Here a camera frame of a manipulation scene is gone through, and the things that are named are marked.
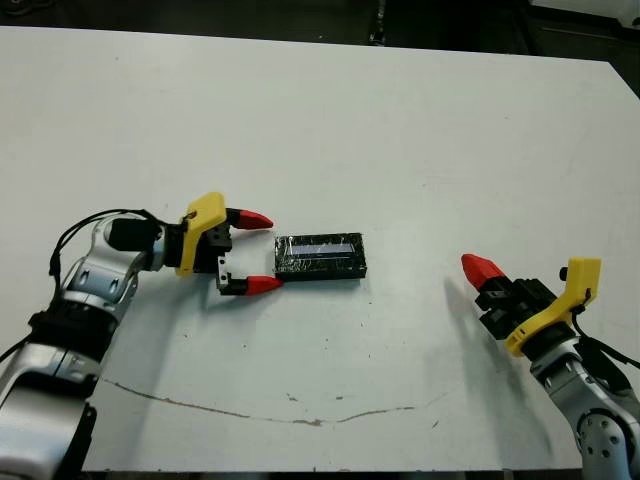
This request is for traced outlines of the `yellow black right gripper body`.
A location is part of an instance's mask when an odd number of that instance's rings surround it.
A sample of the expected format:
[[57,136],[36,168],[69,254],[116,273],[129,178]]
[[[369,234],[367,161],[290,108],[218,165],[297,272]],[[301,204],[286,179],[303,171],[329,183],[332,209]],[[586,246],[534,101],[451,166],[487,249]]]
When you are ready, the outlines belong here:
[[565,289],[555,295],[538,279],[488,280],[475,303],[480,322],[513,356],[540,356],[575,335],[572,320],[598,294],[602,261],[572,257],[561,269]]

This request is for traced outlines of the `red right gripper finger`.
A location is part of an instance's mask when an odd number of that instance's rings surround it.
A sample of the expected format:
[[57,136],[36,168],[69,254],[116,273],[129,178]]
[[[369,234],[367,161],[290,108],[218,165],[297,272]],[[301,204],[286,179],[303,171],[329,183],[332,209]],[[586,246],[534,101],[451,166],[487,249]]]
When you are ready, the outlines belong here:
[[505,273],[493,261],[475,254],[463,254],[461,263],[469,282],[487,282],[493,278],[505,277]]
[[469,283],[479,290],[493,277],[493,262],[480,256],[462,256],[463,272]]

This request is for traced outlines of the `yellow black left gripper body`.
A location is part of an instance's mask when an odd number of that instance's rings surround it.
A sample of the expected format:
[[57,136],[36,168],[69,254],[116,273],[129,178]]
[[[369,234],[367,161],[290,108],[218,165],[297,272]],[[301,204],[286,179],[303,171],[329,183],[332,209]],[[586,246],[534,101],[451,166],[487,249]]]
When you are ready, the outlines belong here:
[[215,275],[218,286],[225,288],[225,257],[231,248],[224,196],[208,193],[189,204],[178,224],[167,226],[164,265],[173,267],[178,277]]

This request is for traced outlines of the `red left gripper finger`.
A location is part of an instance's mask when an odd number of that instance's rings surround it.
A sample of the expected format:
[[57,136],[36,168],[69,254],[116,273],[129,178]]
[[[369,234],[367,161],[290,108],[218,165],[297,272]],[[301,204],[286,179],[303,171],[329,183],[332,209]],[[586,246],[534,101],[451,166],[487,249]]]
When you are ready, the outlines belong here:
[[282,287],[284,282],[271,276],[248,276],[242,279],[230,278],[221,288],[226,296],[254,296],[267,293]]
[[226,221],[230,226],[241,230],[262,230],[273,227],[273,222],[266,216],[246,209],[226,209]]

